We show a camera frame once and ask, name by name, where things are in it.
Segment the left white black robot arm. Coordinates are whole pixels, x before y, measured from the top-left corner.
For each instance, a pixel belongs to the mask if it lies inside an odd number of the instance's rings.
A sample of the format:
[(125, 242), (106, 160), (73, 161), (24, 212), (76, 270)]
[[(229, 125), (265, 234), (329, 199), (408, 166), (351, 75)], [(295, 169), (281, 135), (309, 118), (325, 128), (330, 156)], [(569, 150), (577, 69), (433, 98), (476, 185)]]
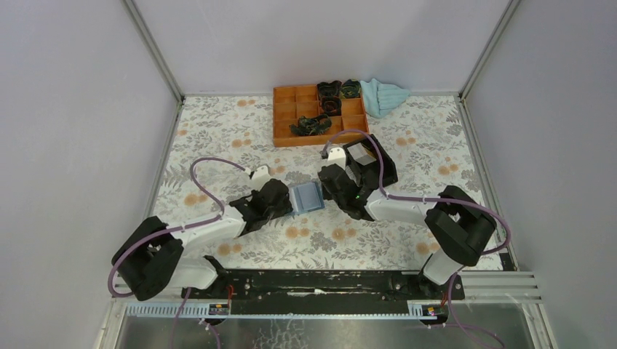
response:
[(226, 280), (206, 258), (209, 244), (239, 238), (291, 213), (290, 189), (270, 179), (261, 189), (238, 198), (221, 214), (209, 214), (176, 227), (157, 216), (144, 219), (112, 257), (108, 290), (115, 297), (114, 279), (129, 288), (128, 296), (149, 300), (169, 287), (198, 289), (215, 299), (225, 292)]

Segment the blue leather card holder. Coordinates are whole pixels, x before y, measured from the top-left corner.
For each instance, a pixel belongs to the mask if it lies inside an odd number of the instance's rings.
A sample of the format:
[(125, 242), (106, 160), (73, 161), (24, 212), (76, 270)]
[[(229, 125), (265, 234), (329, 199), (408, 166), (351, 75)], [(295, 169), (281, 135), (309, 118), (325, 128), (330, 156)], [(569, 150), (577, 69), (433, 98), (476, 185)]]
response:
[(325, 208), (321, 185), (307, 182), (290, 188), (291, 215), (300, 215)]

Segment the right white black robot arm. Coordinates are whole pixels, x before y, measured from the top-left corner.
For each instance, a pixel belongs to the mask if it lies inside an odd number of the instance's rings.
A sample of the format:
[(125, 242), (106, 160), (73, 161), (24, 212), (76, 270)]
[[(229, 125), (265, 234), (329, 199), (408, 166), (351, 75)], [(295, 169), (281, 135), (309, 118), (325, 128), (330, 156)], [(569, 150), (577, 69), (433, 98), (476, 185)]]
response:
[(446, 290), (454, 272), (477, 264), (496, 222), (454, 185), (433, 201), (388, 198), (378, 187), (380, 170), (377, 161), (353, 165), (350, 172), (330, 164), (322, 167), (318, 178), (327, 198), (355, 220), (407, 222), (431, 231), (439, 248), (421, 268), (417, 288), (421, 296), (434, 300)]

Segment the orange compartment tray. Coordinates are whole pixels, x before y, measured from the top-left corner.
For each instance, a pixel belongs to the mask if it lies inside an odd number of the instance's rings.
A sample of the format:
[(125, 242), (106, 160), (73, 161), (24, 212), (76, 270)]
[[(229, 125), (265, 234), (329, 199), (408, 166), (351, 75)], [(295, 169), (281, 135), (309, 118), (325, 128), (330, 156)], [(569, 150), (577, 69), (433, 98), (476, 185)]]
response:
[(334, 80), (274, 88), (274, 145), (278, 148), (349, 143), (368, 133), (359, 81)]

